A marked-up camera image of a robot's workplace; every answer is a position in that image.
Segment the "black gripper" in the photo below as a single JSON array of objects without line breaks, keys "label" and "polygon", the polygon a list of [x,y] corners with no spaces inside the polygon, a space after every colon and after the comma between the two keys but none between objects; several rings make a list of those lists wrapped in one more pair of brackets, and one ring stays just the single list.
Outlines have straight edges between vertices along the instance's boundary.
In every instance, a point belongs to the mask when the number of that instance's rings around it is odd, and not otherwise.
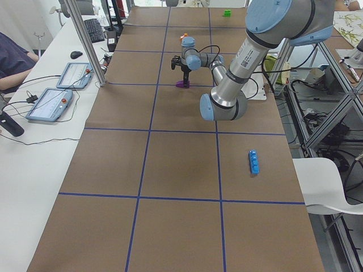
[{"label": "black gripper", "polygon": [[175,68],[179,66],[181,68],[181,71],[183,73],[183,86],[189,87],[189,72],[191,72],[191,69],[188,67],[188,65],[182,63],[181,56],[173,56],[171,60],[171,69],[175,70]]}]

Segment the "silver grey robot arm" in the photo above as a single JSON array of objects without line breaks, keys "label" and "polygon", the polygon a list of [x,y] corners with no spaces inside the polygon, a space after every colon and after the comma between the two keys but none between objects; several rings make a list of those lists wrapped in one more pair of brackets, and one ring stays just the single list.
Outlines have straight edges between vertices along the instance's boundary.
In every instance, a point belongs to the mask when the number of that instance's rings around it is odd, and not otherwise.
[{"label": "silver grey robot arm", "polygon": [[200,113],[207,121],[236,120],[247,110],[243,86],[268,51],[288,39],[291,46],[316,44],[328,39],[333,29],[334,1],[253,1],[245,19],[247,37],[229,67],[219,54],[201,53],[193,37],[181,40],[181,55],[171,67],[180,66],[183,87],[188,87],[192,70],[207,67],[216,86],[200,99]]}]

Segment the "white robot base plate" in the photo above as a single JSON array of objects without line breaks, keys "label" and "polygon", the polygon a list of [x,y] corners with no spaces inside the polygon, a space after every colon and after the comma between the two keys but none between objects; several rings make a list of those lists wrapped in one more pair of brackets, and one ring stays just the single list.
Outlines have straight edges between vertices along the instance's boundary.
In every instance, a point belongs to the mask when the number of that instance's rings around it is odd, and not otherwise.
[{"label": "white robot base plate", "polygon": [[252,74],[251,79],[243,86],[241,91],[249,100],[266,100],[263,76],[261,74]]}]

